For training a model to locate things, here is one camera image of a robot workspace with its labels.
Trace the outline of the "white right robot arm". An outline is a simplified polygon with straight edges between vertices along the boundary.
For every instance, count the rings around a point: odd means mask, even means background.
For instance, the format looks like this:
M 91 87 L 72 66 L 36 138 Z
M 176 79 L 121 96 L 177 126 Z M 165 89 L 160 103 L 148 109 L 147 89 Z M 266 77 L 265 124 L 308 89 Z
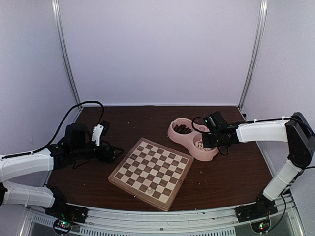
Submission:
M 310 165 L 315 152 L 315 133 L 300 112 L 289 117 L 228 123 L 220 112 L 204 117 L 208 131 L 202 133 L 206 148 L 228 148 L 232 144 L 277 142 L 288 145 L 288 157 L 277 174 L 267 184 L 252 212 L 264 216 L 274 200 L 285 192 Z

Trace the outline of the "pink double bowl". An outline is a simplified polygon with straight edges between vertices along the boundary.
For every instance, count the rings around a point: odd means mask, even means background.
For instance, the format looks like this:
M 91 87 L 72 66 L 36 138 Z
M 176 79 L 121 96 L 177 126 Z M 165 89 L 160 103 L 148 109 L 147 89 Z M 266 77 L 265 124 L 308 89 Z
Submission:
M 174 131 L 175 125 L 185 124 L 189 127 L 192 132 L 189 134 L 179 134 Z M 172 121 L 168 127 L 167 135 L 170 140 L 175 143 L 183 145 L 190 155 L 199 161 L 211 161 L 213 158 L 219 153 L 218 149 L 215 147 L 211 151 L 201 151 L 195 146 L 195 142 L 198 140 L 202 140 L 202 134 L 195 131 L 192 127 L 192 121 L 187 118 L 177 118 Z

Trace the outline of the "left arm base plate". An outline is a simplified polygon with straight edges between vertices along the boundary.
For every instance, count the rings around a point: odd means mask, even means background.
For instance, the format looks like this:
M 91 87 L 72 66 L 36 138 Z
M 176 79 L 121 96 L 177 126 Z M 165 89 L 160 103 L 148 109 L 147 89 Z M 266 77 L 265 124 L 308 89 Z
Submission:
M 69 223 L 85 223 L 88 209 L 81 206 L 66 205 L 65 210 L 56 210 L 54 208 L 44 208 L 45 214 L 53 216 L 59 220 Z

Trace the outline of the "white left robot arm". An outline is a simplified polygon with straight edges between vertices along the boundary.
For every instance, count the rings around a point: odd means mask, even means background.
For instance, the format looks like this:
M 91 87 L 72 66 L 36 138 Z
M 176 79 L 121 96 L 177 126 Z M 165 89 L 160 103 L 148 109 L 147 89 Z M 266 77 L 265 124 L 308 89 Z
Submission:
M 41 150 L 0 157 L 0 203 L 50 208 L 59 218 L 67 218 L 71 208 L 66 197 L 56 187 L 33 187 L 15 184 L 10 179 L 42 171 L 56 171 L 69 165 L 76 169 L 77 161 L 88 162 L 95 158 L 113 163 L 124 150 L 102 140 L 110 124 L 103 122 L 92 133 L 80 123 L 66 127 L 65 135 L 56 144 Z

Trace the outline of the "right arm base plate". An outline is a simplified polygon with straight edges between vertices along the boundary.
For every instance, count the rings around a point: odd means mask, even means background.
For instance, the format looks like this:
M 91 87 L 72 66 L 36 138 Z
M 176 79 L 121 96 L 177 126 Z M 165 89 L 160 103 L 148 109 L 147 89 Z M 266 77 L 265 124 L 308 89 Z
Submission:
M 269 206 L 265 208 L 258 203 L 250 205 L 242 205 L 235 208 L 238 222 L 252 221 L 259 218 L 267 217 L 278 212 L 276 206 Z

